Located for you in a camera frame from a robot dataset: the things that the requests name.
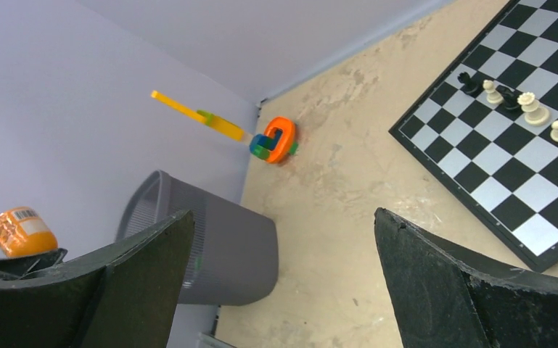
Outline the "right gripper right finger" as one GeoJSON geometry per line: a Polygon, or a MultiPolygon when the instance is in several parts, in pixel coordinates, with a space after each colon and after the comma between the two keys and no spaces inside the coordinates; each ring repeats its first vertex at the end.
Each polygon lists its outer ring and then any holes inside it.
{"type": "Polygon", "coordinates": [[[405,347],[558,347],[558,278],[500,262],[385,208],[374,235],[405,347]]]}

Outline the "orange juice bottle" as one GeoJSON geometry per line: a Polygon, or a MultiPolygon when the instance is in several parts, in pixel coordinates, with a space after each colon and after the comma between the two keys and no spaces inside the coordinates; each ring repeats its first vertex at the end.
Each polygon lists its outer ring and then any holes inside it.
{"type": "Polygon", "coordinates": [[[56,236],[30,207],[0,214],[0,249],[7,257],[24,257],[58,248],[56,236]]]}

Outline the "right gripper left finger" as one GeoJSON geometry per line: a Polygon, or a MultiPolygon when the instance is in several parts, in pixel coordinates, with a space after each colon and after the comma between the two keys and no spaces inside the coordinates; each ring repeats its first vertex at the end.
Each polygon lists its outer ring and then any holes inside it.
{"type": "Polygon", "coordinates": [[[0,280],[0,347],[164,347],[194,239],[180,210],[93,252],[0,280]]]}

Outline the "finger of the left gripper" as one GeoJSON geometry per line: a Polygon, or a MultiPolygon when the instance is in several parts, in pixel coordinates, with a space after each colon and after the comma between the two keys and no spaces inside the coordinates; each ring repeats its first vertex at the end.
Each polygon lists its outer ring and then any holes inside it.
{"type": "Polygon", "coordinates": [[[23,257],[7,257],[0,259],[0,280],[17,280],[27,274],[50,268],[62,262],[67,250],[58,248],[48,252],[23,257]]]}

